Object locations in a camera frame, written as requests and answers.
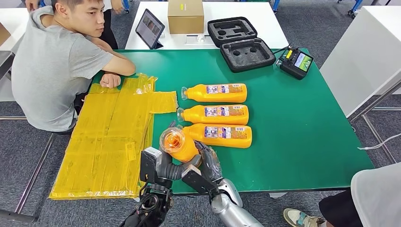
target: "yellow packaging bag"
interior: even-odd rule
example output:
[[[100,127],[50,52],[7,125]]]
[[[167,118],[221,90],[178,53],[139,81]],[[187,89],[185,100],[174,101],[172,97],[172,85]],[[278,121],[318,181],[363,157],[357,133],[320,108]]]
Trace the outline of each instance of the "yellow packaging bag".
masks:
[[[176,92],[154,92],[156,79],[139,74],[119,92],[91,90],[49,198],[138,197],[140,152],[152,145],[153,114],[178,107]]]

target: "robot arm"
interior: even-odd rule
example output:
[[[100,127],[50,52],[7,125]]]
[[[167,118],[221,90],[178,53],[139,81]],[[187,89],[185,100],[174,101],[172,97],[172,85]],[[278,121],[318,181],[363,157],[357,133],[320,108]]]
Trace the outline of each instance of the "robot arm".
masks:
[[[200,194],[208,194],[214,213],[227,227],[263,227],[248,211],[234,184],[222,177],[215,152],[201,142],[195,143],[201,153],[203,174],[196,166],[200,156],[191,162],[174,165],[172,158],[155,148],[141,152],[140,179],[146,182],[140,190],[140,204],[120,227],[161,227],[167,212],[172,208],[173,180],[182,179]]]
[[[230,180],[222,178],[218,183],[212,182],[202,176],[198,168],[190,166],[183,172],[182,181],[197,192],[209,195],[213,212],[227,227],[263,227],[242,208],[241,197]]]

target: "man's hand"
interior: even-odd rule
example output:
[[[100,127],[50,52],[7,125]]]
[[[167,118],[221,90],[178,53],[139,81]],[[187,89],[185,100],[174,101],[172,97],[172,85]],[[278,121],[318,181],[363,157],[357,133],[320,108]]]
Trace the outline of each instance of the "man's hand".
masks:
[[[121,0],[112,0],[112,8],[117,14],[120,14],[124,10]]]
[[[25,0],[26,9],[30,11],[34,11],[39,8],[39,0]]]
[[[111,72],[105,72],[102,79],[100,80],[100,86],[102,87],[114,88],[119,86],[120,84],[120,76]]]

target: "gray carpet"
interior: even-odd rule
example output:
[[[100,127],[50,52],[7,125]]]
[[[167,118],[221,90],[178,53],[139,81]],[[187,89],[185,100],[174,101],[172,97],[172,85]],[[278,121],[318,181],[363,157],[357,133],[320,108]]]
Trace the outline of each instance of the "gray carpet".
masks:
[[[288,41],[308,48],[320,67],[351,23],[346,12],[353,4],[353,0],[344,0],[340,4],[336,0],[281,0],[276,16]],[[113,31],[121,49],[125,47],[138,5],[139,2],[134,1],[130,14],[113,16]],[[401,96],[391,96],[384,105],[401,106]],[[400,133],[400,114],[371,112],[369,117],[381,136],[387,138]],[[0,115],[22,115],[22,111],[16,103],[4,102],[0,103]],[[364,146],[377,144],[362,119],[353,126]],[[49,135],[24,121],[0,122],[0,209],[15,209]],[[39,221],[24,224],[0,219],[0,227],[112,227],[131,213],[137,203],[127,199],[52,201],[47,198],[68,141],[68,136],[56,136],[22,212],[40,215]],[[400,161],[401,138],[395,138],[387,144],[397,161]],[[381,148],[368,151],[368,155],[376,167],[390,164]],[[293,207],[311,215],[319,215],[318,202],[335,193],[293,192],[279,199],[271,199],[266,193],[247,193],[242,194],[242,199],[244,207],[265,226],[288,227],[281,215],[284,208]],[[174,208],[167,216],[166,225],[220,227],[222,223],[211,212],[208,199],[197,196],[174,197]]]

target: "orange bottle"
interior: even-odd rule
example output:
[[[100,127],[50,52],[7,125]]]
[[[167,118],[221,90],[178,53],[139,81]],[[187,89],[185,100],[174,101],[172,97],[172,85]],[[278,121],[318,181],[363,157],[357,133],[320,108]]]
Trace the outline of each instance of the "orange bottle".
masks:
[[[189,133],[185,133],[179,128],[164,130],[160,136],[160,147],[183,163],[189,162],[195,155],[199,154]]]
[[[248,148],[252,144],[252,129],[249,126],[198,123],[184,127],[183,131],[207,145]]]
[[[245,105],[196,105],[178,108],[177,117],[179,122],[246,125],[249,111]]]
[[[192,88],[183,87],[181,89],[183,100],[193,99],[198,102],[243,103],[246,96],[245,84],[198,84]]]

